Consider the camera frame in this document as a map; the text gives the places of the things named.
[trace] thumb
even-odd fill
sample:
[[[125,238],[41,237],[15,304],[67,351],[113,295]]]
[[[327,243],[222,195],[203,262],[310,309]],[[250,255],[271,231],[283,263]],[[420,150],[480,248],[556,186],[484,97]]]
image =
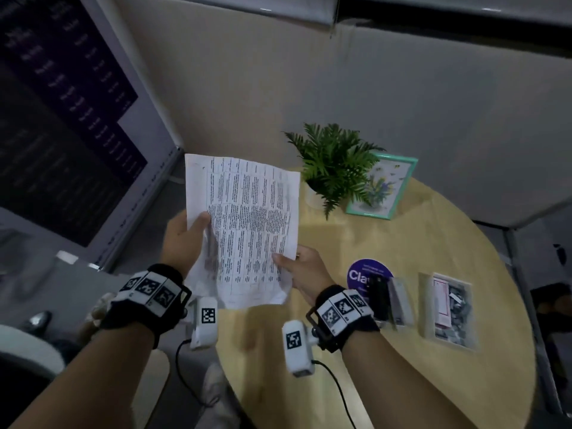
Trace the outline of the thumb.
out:
[[[277,266],[292,272],[292,269],[296,265],[296,261],[283,256],[280,253],[272,253],[272,260]]]
[[[201,212],[196,220],[191,224],[189,232],[202,233],[211,222],[211,215],[208,212]]]

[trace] hand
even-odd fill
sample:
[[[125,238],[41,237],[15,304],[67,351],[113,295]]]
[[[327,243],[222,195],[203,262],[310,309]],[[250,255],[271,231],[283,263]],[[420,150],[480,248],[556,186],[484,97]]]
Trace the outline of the hand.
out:
[[[272,260],[292,274],[292,285],[300,291],[312,307],[316,305],[316,298],[321,291],[335,284],[328,270],[325,269],[320,253],[313,248],[298,245],[296,260],[279,253],[274,253]]]
[[[203,246],[203,230],[211,222],[208,212],[201,212],[189,230],[186,229],[186,209],[167,224],[159,262],[173,266],[183,277],[189,274]]]

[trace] green leaves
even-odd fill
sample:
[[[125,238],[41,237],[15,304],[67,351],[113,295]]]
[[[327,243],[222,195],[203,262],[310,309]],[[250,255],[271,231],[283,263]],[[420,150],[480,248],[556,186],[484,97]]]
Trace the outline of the green leaves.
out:
[[[340,129],[337,124],[321,128],[304,123],[307,138],[284,133],[304,161],[302,177],[316,193],[325,198],[326,219],[345,198],[369,204],[367,173],[378,161],[372,150],[385,150],[364,142],[359,131]]]

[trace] paper sheet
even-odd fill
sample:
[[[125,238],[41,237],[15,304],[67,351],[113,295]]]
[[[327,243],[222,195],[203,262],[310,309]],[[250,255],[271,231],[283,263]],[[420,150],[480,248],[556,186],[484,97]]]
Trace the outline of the paper sheet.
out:
[[[185,285],[224,308],[282,304],[292,278],[271,254],[296,257],[300,173],[192,154],[185,167],[188,226],[204,210],[212,217]]]

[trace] black cable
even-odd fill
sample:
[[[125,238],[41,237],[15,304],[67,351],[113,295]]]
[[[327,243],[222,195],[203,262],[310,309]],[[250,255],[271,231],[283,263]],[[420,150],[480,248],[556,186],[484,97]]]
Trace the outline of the black cable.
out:
[[[185,379],[182,377],[181,375],[181,368],[178,365],[178,355],[179,352],[181,352],[181,348],[190,343],[190,339],[187,340],[183,340],[181,342],[181,344],[178,346],[177,348],[177,352],[175,353],[175,368],[177,370],[177,375],[179,376],[179,379],[181,380],[182,384],[186,387],[187,390],[190,391],[191,395],[195,398],[195,400],[199,403],[199,405],[201,405],[204,408],[212,408],[213,406],[215,406],[218,401],[220,400],[220,396],[217,396],[213,399],[213,401],[211,403],[205,403],[201,400],[201,398],[195,393],[195,391],[190,388],[189,384],[186,383]]]
[[[322,363],[321,361],[318,360],[312,360],[313,364],[318,364],[319,366],[324,367],[330,375],[332,375],[333,380],[336,382],[336,385],[338,386],[338,390],[340,391],[340,396],[341,396],[341,401],[344,403],[344,408],[346,409],[346,414],[348,415],[349,418],[349,422],[352,424],[352,426],[354,426],[354,429],[356,429],[356,425],[354,425],[354,421],[352,420],[352,416],[349,414],[348,411],[348,406],[346,404],[346,398],[344,397],[343,392],[341,391],[341,387],[340,387],[340,383],[338,382],[338,379],[334,376],[334,374],[332,373],[332,371],[329,369],[328,366],[326,366],[324,363]]]

